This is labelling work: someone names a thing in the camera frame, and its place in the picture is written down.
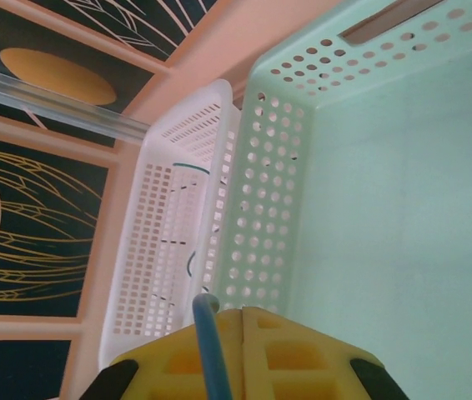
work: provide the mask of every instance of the peach wall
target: peach wall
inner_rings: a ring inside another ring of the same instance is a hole
[[[341,0],[234,0],[187,57],[128,115],[153,123],[196,88],[227,78],[241,92],[254,61]]]

